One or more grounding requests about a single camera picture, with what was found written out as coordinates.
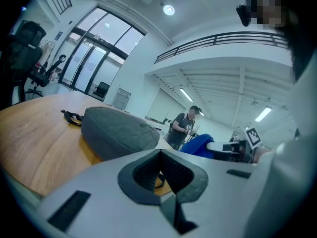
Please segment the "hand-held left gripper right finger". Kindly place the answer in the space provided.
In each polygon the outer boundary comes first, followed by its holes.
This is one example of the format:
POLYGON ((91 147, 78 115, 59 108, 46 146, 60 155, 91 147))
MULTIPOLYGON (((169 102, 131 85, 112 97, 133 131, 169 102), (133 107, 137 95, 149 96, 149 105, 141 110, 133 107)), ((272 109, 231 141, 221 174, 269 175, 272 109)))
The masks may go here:
POLYGON ((160 170, 173 194, 161 204, 162 238, 244 238, 248 217, 242 189, 254 167, 160 151, 160 170))

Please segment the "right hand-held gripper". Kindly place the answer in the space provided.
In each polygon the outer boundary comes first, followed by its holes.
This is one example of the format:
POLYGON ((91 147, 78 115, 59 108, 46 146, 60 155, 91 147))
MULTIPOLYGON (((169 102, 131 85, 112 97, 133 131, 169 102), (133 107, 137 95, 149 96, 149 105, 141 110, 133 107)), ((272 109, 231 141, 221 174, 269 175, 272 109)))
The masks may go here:
POLYGON ((256 150, 262 140, 254 127, 246 129, 244 134, 244 139, 235 139, 228 143, 210 142, 207 150, 213 153, 214 158, 236 157, 239 162, 254 163, 256 150))

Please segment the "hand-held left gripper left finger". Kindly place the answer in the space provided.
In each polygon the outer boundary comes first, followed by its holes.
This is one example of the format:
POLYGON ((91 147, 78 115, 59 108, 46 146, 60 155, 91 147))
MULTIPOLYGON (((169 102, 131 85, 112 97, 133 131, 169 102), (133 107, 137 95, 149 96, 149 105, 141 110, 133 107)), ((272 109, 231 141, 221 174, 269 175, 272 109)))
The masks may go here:
POLYGON ((132 201, 118 185, 119 171, 128 163, 150 154, 143 151, 88 167, 47 195, 37 207, 45 220, 76 191, 90 194, 66 230, 73 238, 177 238, 178 232, 158 206, 132 201))

